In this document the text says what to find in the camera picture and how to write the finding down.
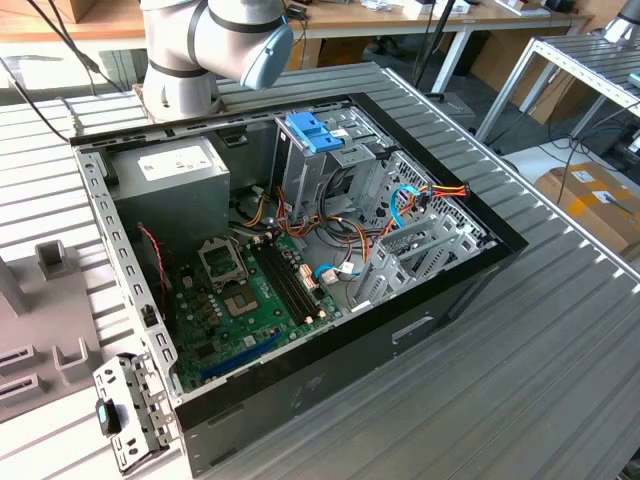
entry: green motherboard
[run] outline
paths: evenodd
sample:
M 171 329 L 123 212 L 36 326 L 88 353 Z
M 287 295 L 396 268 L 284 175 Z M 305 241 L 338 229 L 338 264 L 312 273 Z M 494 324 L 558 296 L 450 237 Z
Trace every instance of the green motherboard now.
M 247 244 L 235 251 L 248 274 L 241 282 L 214 290 L 209 278 L 212 272 L 225 273 L 234 267 L 224 252 L 206 258 L 209 272 L 196 254 L 171 278 L 175 311 L 171 336 L 178 351 L 176 373 L 185 392 L 341 316 L 322 286 L 312 292 L 304 287 L 304 277 L 298 272 L 303 261 L 291 238 L 282 235 L 268 247 Z M 288 271 L 281 265 L 288 265 Z M 284 285 L 283 277 L 297 285 Z M 305 298 L 290 298 L 294 290 L 304 292 Z M 304 304 L 317 315 L 300 311 Z

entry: aluminum workbench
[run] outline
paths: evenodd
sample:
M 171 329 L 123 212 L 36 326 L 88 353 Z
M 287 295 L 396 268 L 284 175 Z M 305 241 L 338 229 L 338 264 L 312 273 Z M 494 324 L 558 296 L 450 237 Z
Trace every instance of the aluminum workbench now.
M 222 82 L 232 110 L 368 93 L 530 247 L 461 319 L 217 467 L 211 479 L 613 479 L 640 445 L 638 275 L 389 70 Z M 71 100 L 85 133 L 147 122 L 136 97 Z M 42 104 L 65 128 L 66 108 Z M 105 356 L 136 350 L 70 148 L 25 105 L 0 110 L 0 255 L 79 248 Z M 0 478 L 118 478 L 87 389 L 0 425 Z M 187 479 L 179 450 L 133 474 Z
M 491 132 L 536 55 L 546 59 L 548 64 L 522 102 L 520 111 L 528 112 L 556 72 L 562 70 L 600 93 L 571 132 L 574 137 L 582 132 L 607 99 L 640 116 L 640 89 L 629 83 L 629 75 L 640 72 L 640 40 L 634 45 L 619 47 L 598 33 L 532 38 L 478 128 L 476 138 L 479 141 L 485 141 Z

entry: metal case frame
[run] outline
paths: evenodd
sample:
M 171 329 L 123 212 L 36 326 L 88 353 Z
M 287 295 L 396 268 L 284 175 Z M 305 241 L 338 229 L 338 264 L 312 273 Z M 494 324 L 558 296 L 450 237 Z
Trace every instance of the metal case frame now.
M 443 184 L 462 183 L 365 94 L 307 100 L 240 114 L 73 139 L 101 233 L 108 237 L 105 243 L 118 282 L 128 292 L 127 308 L 132 315 L 143 319 L 136 325 L 138 332 L 157 343 L 151 352 L 168 390 L 171 390 L 169 368 L 175 360 L 175 349 L 154 311 L 150 292 L 143 288 L 146 282 L 119 225 L 115 205 L 96 164 L 100 149 L 193 135 L 204 129 L 223 128 L 240 121 L 265 121 L 269 115 L 282 116 L 294 109 L 313 107 L 318 111 L 336 104 L 350 104 L 364 111 L 432 178 Z M 380 305 L 362 308 L 358 316 L 348 322 L 310 338 L 264 364 L 253 365 L 241 375 L 215 385 L 215 388 L 212 386 L 196 397 L 185 395 L 173 401 L 193 475 L 200 475 L 260 435 L 282 425 L 450 323 L 484 285 L 527 246 L 527 242 L 475 194 L 471 193 L 464 208 L 491 232 L 495 246 Z

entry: electronic device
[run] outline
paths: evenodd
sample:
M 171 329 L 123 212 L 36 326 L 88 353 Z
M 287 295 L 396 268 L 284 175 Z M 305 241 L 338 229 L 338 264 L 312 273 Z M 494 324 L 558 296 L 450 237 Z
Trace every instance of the electronic device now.
M 142 0 L 149 66 L 145 108 L 155 121 L 217 111 L 214 73 L 268 88 L 289 60 L 282 0 Z
M 72 142 L 140 340 L 94 373 L 123 474 L 179 446 L 203 475 L 445 328 L 527 245 L 364 94 Z

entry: wooden shelf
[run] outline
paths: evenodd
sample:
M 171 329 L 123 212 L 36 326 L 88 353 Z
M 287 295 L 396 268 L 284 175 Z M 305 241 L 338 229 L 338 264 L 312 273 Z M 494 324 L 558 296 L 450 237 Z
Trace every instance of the wooden shelf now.
M 406 18 L 400 7 L 390 12 L 373 12 L 354 1 L 347 5 L 315 3 L 308 7 L 308 30 L 367 29 L 376 35 L 376 29 L 393 27 L 419 27 L 427 25 L 428 15 L 418 19 Z M 566 15 L 554 13 L 554 18 Z M 574 18 L 590 18 L 574 15 Z M 541 22 L 548 18 L 538 19 Z M 451 17 L 449 25 L 501 24 L 531 22 L 531 18 L 518 17 L 492 0 L 471 8 L 469 15 Z M 291 28 L 300 30 L 300 22 L 291 22 Z M 79 24 L 67 24 L 67 29 L 76 40 L 112 40 L 144 38 L 142 12 L 137 0 L 100 0 Z M 57 41 L 58 37 L 48 25 L 37 17 L 17 15 L 0 11 L 0 43 L 27 43 Z

